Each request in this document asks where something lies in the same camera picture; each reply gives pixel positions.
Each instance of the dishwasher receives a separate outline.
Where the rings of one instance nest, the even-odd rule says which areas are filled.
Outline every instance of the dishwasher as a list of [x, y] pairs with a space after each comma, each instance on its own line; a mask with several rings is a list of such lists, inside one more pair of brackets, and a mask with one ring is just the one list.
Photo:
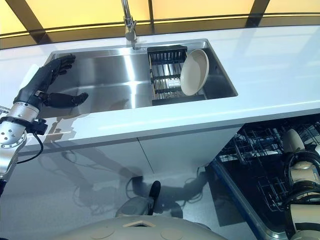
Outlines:
[[306, 150], [320, 145], [320, 114], [246, 123], [210, 164], [258, 240], [288, 239], [283, 137], [290, 129]]

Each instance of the white robot part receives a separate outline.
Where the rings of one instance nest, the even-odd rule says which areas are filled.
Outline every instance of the white robot part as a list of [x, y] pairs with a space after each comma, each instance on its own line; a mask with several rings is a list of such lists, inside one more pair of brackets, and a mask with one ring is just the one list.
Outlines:
[[200, 224], [165, 216], [124, 216], [70, 231], [53, 240], [226, 240]]
[[297, 150], [305, 149], [304, 142], [301, 140], [299, 134], [290, 129], [283, 135], [283, 150], [285, 153], [294, 153]]
[[291, 204], [290, 212], [296, 232], [301, 230], [318, 231], [320, 237], [320, 206], [309, 204]]
[[308, 161], [299, 161], [290, 169], [293, 183], [312, 181], [320, 185], [320, 177], [315, 165]]
[[298, 231], [291, 240], [320, 240], [320, 232], [314, 230]]

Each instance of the white plate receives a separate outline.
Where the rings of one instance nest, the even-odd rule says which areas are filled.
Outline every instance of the white plate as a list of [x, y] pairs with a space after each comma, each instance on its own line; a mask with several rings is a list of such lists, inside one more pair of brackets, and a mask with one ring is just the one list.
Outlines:
[[196, 94], [205, 84], [209, 73], [209, 59], [202, 49], [192, 51], [184, 61], [180, 82], [187, 96]]

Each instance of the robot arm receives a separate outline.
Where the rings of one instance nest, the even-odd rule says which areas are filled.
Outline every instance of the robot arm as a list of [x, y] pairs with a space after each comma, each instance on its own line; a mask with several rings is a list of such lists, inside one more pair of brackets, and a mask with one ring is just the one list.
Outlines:
[[288, 154], [286, 234], [290, 240], [320, 240], [320, 156], [307, 151], [293, 129], [283, 136], [283, 148]]
[[0, 118], [0, 196], [17, 164], [17, 154], [26, 144], [27, 133], [35, 136], [45, 134], [46, 121], [35, 120], [43, 104], [53, 108], [73, 108], [87, 99], [85, 92], [78, 96], [46, 93], [56, 78], [72, 67], [75, 58], [74, 55], [59, 57], [39, 68], [31, 81], [19, 91], [7, 116]]

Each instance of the dish rack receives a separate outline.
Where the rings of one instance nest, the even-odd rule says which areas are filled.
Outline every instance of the dish rack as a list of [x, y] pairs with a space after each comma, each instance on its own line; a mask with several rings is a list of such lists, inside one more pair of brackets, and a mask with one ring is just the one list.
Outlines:
[[180, 75], [188, 55], [187, 50], [183, 45], [147, 48], [153, 106], [206, 99], [201, 92], [186, 96], [181, 90]]
[[318, 120], [318, 117], [288, 118], [246, 124], [217, 158], [226, 166], [227, 162], [238, 161], [238, 168], [251, 174], [251, 180], [255, 182], [267, 208], [271, 212], [282, 212], [289, 189], [285, 181], [283, 134], [289, 129], [295, 129], [306, 149], [312, 151], [316, 145], [320, 145]]

